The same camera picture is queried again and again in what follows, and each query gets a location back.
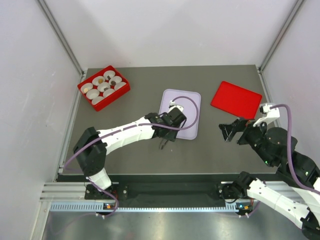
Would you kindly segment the red box lid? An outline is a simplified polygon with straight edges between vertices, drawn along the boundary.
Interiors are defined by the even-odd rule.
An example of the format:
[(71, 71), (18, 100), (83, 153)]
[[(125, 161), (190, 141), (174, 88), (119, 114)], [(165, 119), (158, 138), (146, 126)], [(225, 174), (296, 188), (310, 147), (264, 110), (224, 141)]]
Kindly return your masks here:
[(210, 105), (237, 117), (254, 119), (263, 96), (238, 85), (222, 81)]

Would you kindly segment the red chocolate box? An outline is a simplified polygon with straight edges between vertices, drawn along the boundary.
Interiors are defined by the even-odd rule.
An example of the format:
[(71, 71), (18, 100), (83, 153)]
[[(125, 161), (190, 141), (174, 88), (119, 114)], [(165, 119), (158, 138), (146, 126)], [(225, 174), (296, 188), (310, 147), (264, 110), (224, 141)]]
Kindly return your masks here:
[(77, 88), (97, 112), (131, 90), (129, 81), (111, 65), (79, 83)]

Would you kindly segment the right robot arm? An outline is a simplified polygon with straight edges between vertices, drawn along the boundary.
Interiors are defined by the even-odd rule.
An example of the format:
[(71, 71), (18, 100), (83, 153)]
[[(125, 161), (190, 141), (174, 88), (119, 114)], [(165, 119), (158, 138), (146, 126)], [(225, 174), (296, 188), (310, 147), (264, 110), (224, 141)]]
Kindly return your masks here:
[(241, 172), (230, 184), (221, 186), (220, 196), (233, 201), (250, 198), (280, 213), (298, 227), (309, 240), (320, 238), (320, 169), (308, 156), (295, 150), (297, 139), (281, 127), (269, 128), (266, 121), (238, 118), (220, 124), (225, 142), (242, 135), (238, 145), (249, 145), (268, 167), (276, 167), (276, 176), (302, 199), (292, 200), (268, 187), (248, 172)]

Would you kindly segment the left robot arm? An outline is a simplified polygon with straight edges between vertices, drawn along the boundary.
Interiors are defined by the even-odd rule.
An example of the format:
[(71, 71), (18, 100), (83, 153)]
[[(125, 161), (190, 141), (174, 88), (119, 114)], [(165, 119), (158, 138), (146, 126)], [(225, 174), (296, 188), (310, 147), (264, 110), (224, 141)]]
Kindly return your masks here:
[(179, 128), (187, 120), (183, 107), (174, 105), (168, 112), (159, 115), (149, 113), (135, 122), (107, 130), (87, 128), (76, 145), (73, 153), (79, 153), (76, 160), (83, 172), (96, 186), (102, 198), (109, 198), (114, 191), (106, 169), (106, 156), (126, 145), (154, 138), (175, 141), (178, 132), (166, 127)]

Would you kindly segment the metal serving tongs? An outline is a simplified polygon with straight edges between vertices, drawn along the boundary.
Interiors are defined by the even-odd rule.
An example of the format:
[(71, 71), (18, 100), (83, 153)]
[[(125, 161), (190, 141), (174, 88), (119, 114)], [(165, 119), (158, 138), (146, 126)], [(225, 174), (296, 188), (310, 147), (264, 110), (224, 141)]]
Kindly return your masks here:
[(160, 144), (159, 144), (159, 150), (163, 150), (168, 142), (169, 142), (168, 139), (162, 138), (161, 141), (160, 141)]

